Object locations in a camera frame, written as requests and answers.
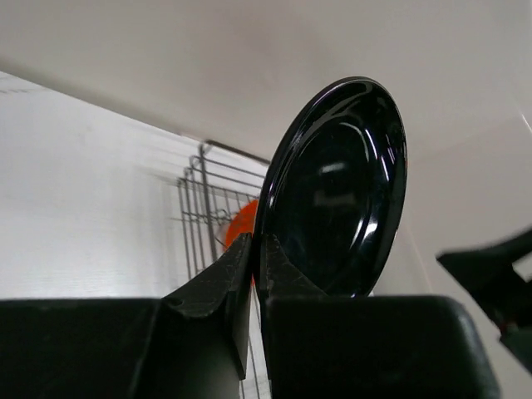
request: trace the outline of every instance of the wire rack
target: wire rack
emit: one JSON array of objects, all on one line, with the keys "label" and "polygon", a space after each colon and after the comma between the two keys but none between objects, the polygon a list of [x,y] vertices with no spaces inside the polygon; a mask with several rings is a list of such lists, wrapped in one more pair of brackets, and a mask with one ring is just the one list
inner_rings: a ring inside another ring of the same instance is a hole
[{"label": "wire rack", "polygon": [[[225,251],[224,237],[234,216],[258,198],[268,162],[214,141],[201,143],[198,154],[177,181],[186,278],[210,266]],[[242,399],[271,397],[256,292],[249,319],[247,378]]]}]

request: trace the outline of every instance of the blurry black object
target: blurry black object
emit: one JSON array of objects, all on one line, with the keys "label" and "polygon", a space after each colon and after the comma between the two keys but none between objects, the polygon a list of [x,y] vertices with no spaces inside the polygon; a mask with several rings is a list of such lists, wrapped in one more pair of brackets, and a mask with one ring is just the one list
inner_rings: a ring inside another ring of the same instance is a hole
[{"label": "blurry black object", "polygon": [[446,252],[438,262],[499,327],[501,341],[532,372],[532,280],[514,264],[532,252],[532,229],[481,249]]},{"label": "blurry black object", "polygon": [[392,247],[405,189],[406,140],[392,97],[371,79],[342,79],[284,135],[254,236],[275,234],[290,262],[325,293],[367,295]]},{"label": "blurry black object", "polygon": [[240,235],[174,293],[0,302],[2,397],[235,398],[252,272],[273,399],[499,397],[460,305],[363,297],[387,260],[405,184],[389,94],[366,78],[334,83],[285,135],[253,238]]}]

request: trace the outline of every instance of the dish rack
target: dish rack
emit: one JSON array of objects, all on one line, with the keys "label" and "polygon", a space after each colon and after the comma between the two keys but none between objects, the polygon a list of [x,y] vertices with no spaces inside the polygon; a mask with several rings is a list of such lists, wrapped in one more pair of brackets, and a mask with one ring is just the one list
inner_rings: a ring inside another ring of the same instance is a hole
[{"label": "dish rack", "polygon": [[[259,197],[268,162],[215,141],[199,145],[177,180],[178,222],[185,252],[186,278],[210,266],[225,251],[225,232],[234,216]],[[262,336],[259,301],[252,292],[247,377],[239,398],[269,399],[270,386]]]}]

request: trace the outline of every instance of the glossy black plate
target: glossy black plate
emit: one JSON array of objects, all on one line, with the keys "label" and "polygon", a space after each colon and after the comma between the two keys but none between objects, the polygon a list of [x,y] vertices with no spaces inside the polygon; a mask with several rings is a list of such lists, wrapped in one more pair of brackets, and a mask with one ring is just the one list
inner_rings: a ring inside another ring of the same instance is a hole
[{"label": "glossy black plate", "polygon": [[323,291],[368,294],[387,260],[406,189],[406,140],[388,92],[349,77],[317,94],[266,174],[254,238],[275,234]]}]

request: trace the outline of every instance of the orange object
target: orange object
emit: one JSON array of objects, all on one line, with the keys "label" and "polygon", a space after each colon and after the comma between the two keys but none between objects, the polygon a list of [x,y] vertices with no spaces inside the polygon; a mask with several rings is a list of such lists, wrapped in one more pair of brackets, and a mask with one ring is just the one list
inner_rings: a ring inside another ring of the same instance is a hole
[{"label": "orange object", "polygon": [[234,217],[227,229],[227,233],[225,233],[225,248],[228,248],[240,234],[253,233],[258,203],[259,202],[254,199],[244,206]]}]

